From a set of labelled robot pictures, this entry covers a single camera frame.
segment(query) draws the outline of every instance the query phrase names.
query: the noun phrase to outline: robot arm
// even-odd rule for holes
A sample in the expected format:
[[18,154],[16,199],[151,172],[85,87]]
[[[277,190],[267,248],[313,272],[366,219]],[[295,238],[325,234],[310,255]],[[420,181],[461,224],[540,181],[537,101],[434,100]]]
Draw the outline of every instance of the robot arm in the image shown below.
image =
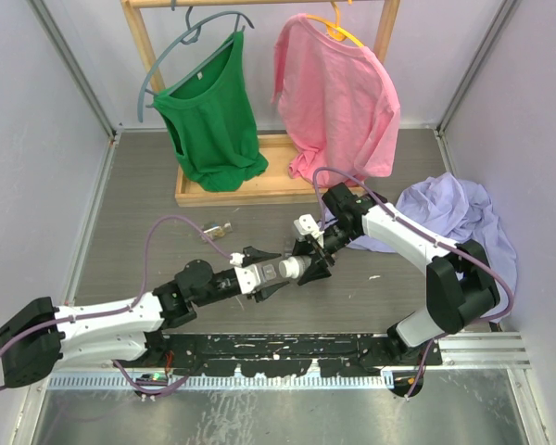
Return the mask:
[[[35,299],[0,328],[0,347],[25,330],[54,320],[72,319],[23,338],[2,357],[7,388],[37,382],[62,367],[110,366],[111,360],[133,361],[160,353],[163,329],[194,320],[200,307],[238,295],[256,302],[269,298],[287,281],[264,286],[276,278],[273,266],[258,263],[280,257],[252,247],[233,254],[232,269],[214,273],[210,264],[194,260],[172,281],[134,299],[91,306],[54,307],[49,297]],[[120,312],[99,316],[102,312]]]
[[412,222],[436,242],[426,241],[399,223],[397,219],[406,217],[384,197],[379,198],[393,217],[368,195],[357,197],[344,184],[330,188],[322,199],[336,222],[322,231],[310,215],[295,221],[294,258],[282,261],[280,271],[284,277],[298,278],[302,286],[331,276],[329,267],[335,264],[334,253],[359,236],[388,244],[426,275],[425,306],[387,330],[390,352],[399,357],[433,337],[456,334],[498,305],[500,298],[490,275],[438,245],[444,243],[463,250],[488,265],[480,244],[473,240],[457,244]]

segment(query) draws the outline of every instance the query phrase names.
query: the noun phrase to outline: green t-shirt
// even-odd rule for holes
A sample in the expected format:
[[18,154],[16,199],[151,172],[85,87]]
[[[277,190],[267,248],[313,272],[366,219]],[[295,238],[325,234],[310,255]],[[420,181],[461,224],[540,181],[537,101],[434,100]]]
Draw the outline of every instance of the green t-shirt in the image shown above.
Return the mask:
[[243,78],[243,32],[197,75],[154,99],[183,173],[209,192],[234,191],[264,173],[258,131]]

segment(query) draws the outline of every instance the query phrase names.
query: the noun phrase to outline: gray hanger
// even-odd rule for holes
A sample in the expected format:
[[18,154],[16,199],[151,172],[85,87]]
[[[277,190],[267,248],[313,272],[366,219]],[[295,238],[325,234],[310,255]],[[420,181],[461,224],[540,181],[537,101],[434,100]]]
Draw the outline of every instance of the gray hanger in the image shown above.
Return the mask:
[[[174,7],[174,1],[171,1],[171,7]],[[160,63],[163,61],[163,59],[171,52],[171,50],[177,46],[178,44],[184,44],[184,45],[189,45],[192,44],[193,42],[197,41],[197,38],[201,32],[202,26],[205,25],[206,23],[208,23],[209,21],[212,21],[214,19],[217,19],[218,17],[222,17],[222,16],[228,16],[228,15],[232,15],[235,14],[237,16],[235,22],[234,22],[234,31],[236,32],[238,30],[239,27],[239,20],[241,19],[241,17],[243,17],[246,22],[247,25],[249,25],[250,28],[254,28],[253,23],[251,22],[251,20],[249,19],[248,16],[246,16],[245,14],[238,12],[238,11],[224,11],[224,12],[219,12],[217,14],[213,14],[205,19],[200,20],[198,23],[196,23],[196,25],[194,25],[193,27],[190,26],[189,23],[189,14],[191,13],[192,10],[192,6],[190,6],[187,10],[187,14],[185,15],[185,23],[188,26],[187,31],[185,31],[184,33],[182,33],[179,37],[177,37],[169,46],[167,46],[167,48],[160,54],[160,56],[158,57],[157,61],[152,65],[152,68],[150,69],[150,71],[148,72],[148,74],[145,77],[145,80],[142,83],[142,86],[140,87],[140,93],[138,95],[138,120],[140,122],[143,121],[143,114],[144,114],[144,104],[145,104],[145,93],[149,93],[151,95],[157,95],[155,92],[149,90],[147,88],[148,83],[150,82],[150,79],[152,78],[152,76],[155,74],[155,72],[158,69],[158,66],[160,65]],[[190,38],[189,40],[185,40],[186,37],[188,37],[190,34],[192,34],[193,32],[195,32],[196,34],[194,35],[194,37]],[[206,60],[204,60],[202,63],[200,63],[195,69],[193,69],[187,76],[185,76],[183,78],[183,80],[179,83],[177,83],[173,89],[171,90],[171,93],[175,90],[177,90],[177,88],[179,88],[180,86],[182,86],[185,82],[187,82],[187,80],[191,79],[193,76],[195,76],[198,72],[200,72],[202,70],[202,68],[204,68],[206,65],[209,64],[209,62],[215,58],[221,51],[223,51],[225,48],[227,48],[229,45],[233,44],[233,39],[229,40],[228,42],[226,42],[223,46],[221,46],[219,49],[217,49],[212,55],[210,55],[209,57],[206,58]]]

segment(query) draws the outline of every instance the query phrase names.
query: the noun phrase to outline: clothes hanger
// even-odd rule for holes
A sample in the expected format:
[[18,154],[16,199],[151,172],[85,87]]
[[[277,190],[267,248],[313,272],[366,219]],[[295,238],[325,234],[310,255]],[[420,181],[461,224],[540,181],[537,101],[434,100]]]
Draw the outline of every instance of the clothes hanger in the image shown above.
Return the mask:
[[332,38],[336,39],[338,42],[342,42],[342,41],[344,41],[348,38],[356,46],[363,47],[364,44],[362,44],[362,42],[359,39],[357,39],[350,32],[348,32],[345,29],[340,27],[340,9],[337,7],[335,2],[330,2],[330,3],[332,4],[332,7],[334,8],[335,23],[332,23],[331,21],[328,21],[328,20],[326,20],[324,18],[321,18],[319,16],[313,16],[311,14],[307,14],[307,19],[316,20],[316,21],[319,21],[319,22],[323,23],[325,25],[325,27],[327,28],[327,31],[330,34],[330,36]]
[[[175,1],[171,1],[171,7],[174,7],[174,3]],[[249,19],[248,16],[246,16],[245,14],[238,12],[238,11],[224,11],[224,12],[219,12],[217,14],[212,14],[209,17],[206,17],[205,19],[200,20],[198,23],[196,23],[193,27],[190,25],[189,22],[189,15],[191,14],[193,9],[193,6],[190,6],[187,9],[187,13],[185,14],[185,23],[188,27],[188,29],[182,33],[179,37],[177,37],[169,46],[167,46],[167,48],[160,54],[160,56],[158,57],[157,61],[155,63],[153,63],[152,68],[150,69],[150,71],[147,73],[144,81],[142,82],[142,86],[140,87],[140,93],[138,94],[138,121],[142,122],[143,118],[144,118],[144,106],[145,106],[145,93],[149,93],[150,95],[157,95],[157,93],[155,93],[152,90],[148,89],[148,83],[150,82],[150,79],[152,78],[152,76],[155,74],[155,72],[158,69],[158,66],[160,65],[160,63],[163,61],[163,59],[171,52],[171,50],[177,46],[178,44],[183,44],[183,45],[189,45],[192,44],[194,42],[197,42],[197,39],[199,37],[199,34],[202,31],[202,26],[205,25],[206,23],[208,23],[209,21],[212,21],[214,19],[217,19],[218,17],[222,17],[222,16],[228,16],[228,15],[236,15],[236,19],[234,21],[234,32],[238,31],[239,28],[239,20],[241,19],[241,17],[243,17],[246,21],[246,24],[249,25],[249,28],[254,29],[255,27],[253,26],[253,23],[251,22],[251,20]],[[187,37],[189,37],[192,33],[194,33],[194,36],[191,37],[190,39],[186,40]],[[221,46],[219,49],[217,49],[212,55],[210,55],[209,57],[207,57],[202,63],[200,63],[197,67],[195,67],[192,71],[190,71],[189,74],[187,74],[187,76],[185,76],[183,78],[183,80],[177,84],[175,84],[172,88],[172,90],[170,90],[170,94],[173,93],[174,91],[176,91],[180,86],[182,86],[185,82],[187,82],[189,79],[191,79],[192,77],[194,77],[197,73],[199,73],[200,71],[202,71],[202,69],[209,64],[209,62],[215,58],[220,52],[222,52],[224,49],[226,49],[228,46],[233,44],[233,39],[230,39],[228,42],[226,42],[223,46]]]
[[[337,7],[336,2],[330,2],[330,3],[332,4],[332,8],[334,9],[334,12],[335,12],[334,25],[335,26],[340,26],[340,8]],[[348,4],[352,5],[352,0],[348,0]],[[327,33],[330,34],[330,36],[334,40],[337,40],[338,42],[344,42],[347,39],[347,37],[342,32],[335,31],[333,28],[330,28],[327,25],[325,26],[325,29],[327,30]]]

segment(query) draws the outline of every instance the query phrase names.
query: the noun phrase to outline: black mounting plate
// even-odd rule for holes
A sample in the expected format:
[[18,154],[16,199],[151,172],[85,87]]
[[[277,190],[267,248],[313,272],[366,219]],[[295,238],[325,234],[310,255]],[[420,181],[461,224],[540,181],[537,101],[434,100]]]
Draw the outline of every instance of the black mounting plate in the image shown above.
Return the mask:
[[[147,354],[130,367],[162,368],[165,353],[173,352],[171,368],[176,375],[267,377],[304,375],[313,359],[322,377],[379,375],[383,366],[415,366],[420,351],[393,360],[386,337],[373,334],[171,334],[158,345],[159,354]],[[426,364],[441,364],[440,351],[431,352]]]

